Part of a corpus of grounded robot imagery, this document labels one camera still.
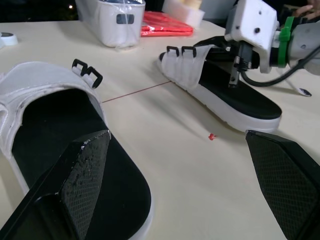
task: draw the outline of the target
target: robotic arm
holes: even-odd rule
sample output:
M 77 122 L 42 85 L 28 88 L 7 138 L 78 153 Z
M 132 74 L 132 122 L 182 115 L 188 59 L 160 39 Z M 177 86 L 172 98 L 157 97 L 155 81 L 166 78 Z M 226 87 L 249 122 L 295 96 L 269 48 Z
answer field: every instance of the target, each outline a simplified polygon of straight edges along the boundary
M 289 17 L 279 29 L 277 12 L 262 0 L 240 0 L 230 11 L 224 38 L 232 45 L 234 58 L 229 85 L 235 87 L 239 76 L 250 85 L 268 87 L 278 84 L 298 69 L 320 76 L 320 23 Z M 251 80 L 246 71 L 260 67 L 269 73 L 272 67 L 291 70 L 269 82 Z

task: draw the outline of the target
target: white sole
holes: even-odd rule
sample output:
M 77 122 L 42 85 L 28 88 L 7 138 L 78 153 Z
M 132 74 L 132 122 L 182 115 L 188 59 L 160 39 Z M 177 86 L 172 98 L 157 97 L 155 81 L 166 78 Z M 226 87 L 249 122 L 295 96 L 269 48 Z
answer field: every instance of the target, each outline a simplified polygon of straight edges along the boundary
M 157 60 L 157 66 L 162 72 L 161 61 Z M 275 119 L 259 119 L 252 116 L 245 115 L 226 102 L 221 100 L 218 96 L 206 89 L 204 86 L 198 84 L 196 88 L 187 89 L 181 86 L 174 79 L 168 78 L 170 81 L 178 85 L 183 90 L 187 91 L 193 97 L 198 99 L 208 109 L 210 109 L 215 115 L 217 115 L 222 121 L 226 122 L 232 128 L 241 132 L 247 130 L 255 130 L 264 133 L 272 133 L 278 129 L 281 117 Z

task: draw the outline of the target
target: white table surface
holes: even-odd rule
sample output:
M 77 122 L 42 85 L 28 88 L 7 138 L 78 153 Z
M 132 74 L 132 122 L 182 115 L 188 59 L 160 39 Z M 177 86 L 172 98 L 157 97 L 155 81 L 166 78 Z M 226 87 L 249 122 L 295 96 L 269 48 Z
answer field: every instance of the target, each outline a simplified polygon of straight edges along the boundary
M 104 47 L 78 21 L 1 23 L 0 30 L 20 40 L 0 50 L 0 72 L 27 61 L 71 68 L 78 58 L 104 76 L 97 91 L 109 128 L 153 194 L 148 240 L 286 239 L 260 191 L 244 134 L 168 82 L 154 65 L 166 46 L 191 46 L 223 35 L 222 28 L 203 22 L 193 37 L 143 38 L 137 48 L 120 52 Z M 278 75 L 250 74 L 262 81 Z M 258 90 L 283 110 L 275 134 L 300 143 L 320 163 L 320 79 L 302 70 L 292 80 L 313 96 L 296 95 L 285 83 Z M 218 138 L 210 141 L 210 133 Z M 2 156 L 0 226 L 22 197 Z

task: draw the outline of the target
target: small red object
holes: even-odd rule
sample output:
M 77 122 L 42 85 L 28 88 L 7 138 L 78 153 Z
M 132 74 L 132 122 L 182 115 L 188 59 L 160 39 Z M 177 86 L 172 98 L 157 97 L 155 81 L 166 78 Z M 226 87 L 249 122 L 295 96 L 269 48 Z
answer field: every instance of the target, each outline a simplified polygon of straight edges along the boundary
M 145 11 L 141 29 L 142 37 L 191 36 L 194 28 L 166 13 Z
M 216 138 L 217 138 L 217 136 L 214 135 L 213 133 L 211 133 L 210 136 L 209 136 L 209 139 L 210 139 L 211 141 L 215 140 Z

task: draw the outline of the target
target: black buckle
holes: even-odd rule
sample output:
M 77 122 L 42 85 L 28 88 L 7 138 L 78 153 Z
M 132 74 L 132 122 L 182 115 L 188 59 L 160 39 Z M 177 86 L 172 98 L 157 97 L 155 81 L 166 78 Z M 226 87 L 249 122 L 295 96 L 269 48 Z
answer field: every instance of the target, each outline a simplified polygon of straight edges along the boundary
M 176 46 L 167 46 L 167 47 L 166 47 L 166 52 L 169 53 L 170 50 L 174 50 L 177 57 L 180 56 L 179 48 L 177 48 Z
M 96 89 L 97 87 L 99 87 L 99 85 L 102 82 L 103 76 L 97 72 L 97 70 L 95 70 L 92 66 L 90 66 L 85 74 L 88 74 L 90 76 L 90 74 L 94 74 L 96 76 L 96 80 L 94 81 L 92 88 Z
M 197 49 L 194 46 L 183 46 L 181 48 L 182 56 L 184 55 L 184 52 L 186 50 L 192 50 L 193 58 L 195 58 L 197 56 Z
M 76 68 L 77 68 L 78 64 L 79 64 L 80 66 L 82 66 L 81 74 L 80 74 L 80 75 L 81 75 L 81 77 L 83 77 L 83 76 L 86 74 L 87 70 L 88 70 L 88 64 L 86 64 L 86 63 L 83 62 L 83 61 L 80 61 L 79 59 L 75 59 L 75 60 L 73 61 L 73 63 L 72 63 L 72 67 L 76 67 Z

